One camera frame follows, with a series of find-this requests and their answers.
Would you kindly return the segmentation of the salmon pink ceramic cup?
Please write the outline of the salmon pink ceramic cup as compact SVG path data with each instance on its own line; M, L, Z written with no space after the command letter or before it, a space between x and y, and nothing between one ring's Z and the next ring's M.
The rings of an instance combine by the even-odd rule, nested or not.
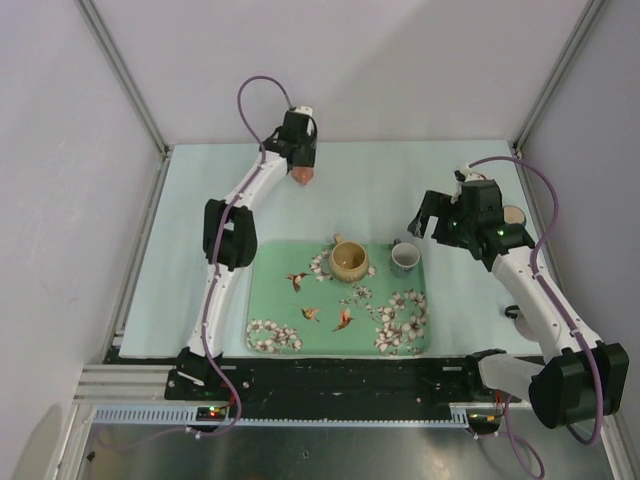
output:
M313 167L293 167L291 177L300 185L308 185L314 177L315 169Z

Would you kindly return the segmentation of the small grey-blue cup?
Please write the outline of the small grey-blue cup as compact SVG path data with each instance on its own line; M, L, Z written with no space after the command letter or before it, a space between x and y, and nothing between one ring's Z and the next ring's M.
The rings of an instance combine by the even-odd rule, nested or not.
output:
M407 276L420 263L419 249L412 243L395 239L391 248L391 269L398 277Z

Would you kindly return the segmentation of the dark blue ceramic mug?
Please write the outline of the dark blue ceramic mug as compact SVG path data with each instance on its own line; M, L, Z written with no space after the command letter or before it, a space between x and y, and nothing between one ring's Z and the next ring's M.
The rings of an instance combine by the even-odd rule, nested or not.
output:
M527 217L525 212L516 206L505 205L503 207L504 221L509 225L520 225L525 227L527 224Z

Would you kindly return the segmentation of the beige round ceramic mug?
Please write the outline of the beige round ceramic mug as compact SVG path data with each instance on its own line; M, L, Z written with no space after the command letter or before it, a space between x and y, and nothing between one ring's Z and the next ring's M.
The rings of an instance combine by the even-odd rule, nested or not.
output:
M329 256L330 272L343 283L362 280L369 270L369 256L359 243L345 240L341 234L333 236L334 247Z

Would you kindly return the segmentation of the pale pink ceramic mug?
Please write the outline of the pale pink ceramic mug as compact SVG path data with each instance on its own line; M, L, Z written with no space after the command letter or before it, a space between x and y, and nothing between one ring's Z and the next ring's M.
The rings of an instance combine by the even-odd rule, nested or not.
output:
M509 305L504 309L504 315L511 319L514 323L514 326L517 332L526 340L530 342L536 342L536 336L530 326L520 308L517 305Z

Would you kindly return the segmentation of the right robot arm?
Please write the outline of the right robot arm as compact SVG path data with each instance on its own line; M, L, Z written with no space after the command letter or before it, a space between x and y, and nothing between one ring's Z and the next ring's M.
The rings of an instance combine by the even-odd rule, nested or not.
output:
M538 262L526 228L506 222L497 183L465 181L456 195L426 191L408 232L423 237L431 218L437 243L469 251L508 290L544 359L536 364L499 349L474 353L477 366L461 378L464 393L476 401L496 390L510 394L549 429L617 413L627 352L605 343L569 304Z

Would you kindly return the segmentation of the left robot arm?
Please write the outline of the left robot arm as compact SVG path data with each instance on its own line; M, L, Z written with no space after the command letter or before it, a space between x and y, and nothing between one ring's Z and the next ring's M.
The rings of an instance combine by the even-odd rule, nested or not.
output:
M259 146L256 161L224 198L204 208L205 292L193 333L176 360L176 373L201 399L214 397L222 376L210 361L223 352L224 330L235 286L253 262L258 239L254 208L294 170L313 174L318 127L313 109L292 107L282 124Z

